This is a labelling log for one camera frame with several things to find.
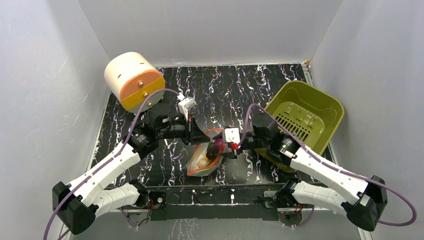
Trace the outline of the clear orange zip top bag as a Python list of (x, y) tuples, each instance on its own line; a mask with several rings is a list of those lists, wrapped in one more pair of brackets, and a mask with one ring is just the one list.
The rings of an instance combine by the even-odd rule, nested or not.
[(222, 138), (213, 139), (222, 128), (212, 128), (206, 132), (211, 138), (209, 143), (197, 144), (191, 159), (186, 166), (186, 175), (189, 177), (206, 177), (212, 174), (221, 164), (223, 156), (218, 155), (224, 152)]

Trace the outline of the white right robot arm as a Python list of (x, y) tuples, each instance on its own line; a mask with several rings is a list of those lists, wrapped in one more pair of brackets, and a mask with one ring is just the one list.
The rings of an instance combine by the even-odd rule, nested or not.
[(278, 164), (303, 172), (324, 184), (314, 186), (291, 180), (274, 197), (288, 207), (297, 204), (314, 205), (346, 216), (360, 229), (375, 230), (388, 203), (385, 181), (374, 175), (366, 178), (335, 165), (301, 143), (267, 113), (253, 116), (252, 131), (241, 133), (239, 128), (226, 127), (215, 136), (221, 140), (223, 157), (235, 159), (244, 150), (264, 149)]

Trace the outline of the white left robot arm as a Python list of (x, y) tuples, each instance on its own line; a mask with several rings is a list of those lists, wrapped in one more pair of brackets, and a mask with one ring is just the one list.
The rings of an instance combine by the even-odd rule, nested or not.
[(159, 147), (160, 140), (181, 139), (185, 145), (210, 142), (196, 119), (184, 113), (171, 116), (165, 103), (153, 105), (143, 118), (135, 118), (129, 133), (116, 148), (77, 179), (52, 188), (53, 212), (74, 235), (87, 230), (96, 218), (124, 206), (146, 208), (153, 204), (150, 193), (134, 179), (107, 190), (120, 174), (138, 164)]

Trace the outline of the olive green plastic basket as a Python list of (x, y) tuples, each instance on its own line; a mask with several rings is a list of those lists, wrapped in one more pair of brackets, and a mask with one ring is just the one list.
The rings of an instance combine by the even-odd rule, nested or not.
[(287, 82), (265, 110), (320, 155), (344, 117), (343, 105), (336, 98), (302, 81)]

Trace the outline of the purple toy eggplant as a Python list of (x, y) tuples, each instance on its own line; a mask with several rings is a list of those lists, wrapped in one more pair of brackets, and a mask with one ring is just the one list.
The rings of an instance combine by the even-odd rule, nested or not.
[(207, 154), (206, 156), (210, 161), (214, 161), (215, 158), (218, 156), (218, 153), (220, 153), (221, 148), (223, 146), (223, 140), (217, 139), (214, 140), (214, 142), (210, 142), (207, 147)]

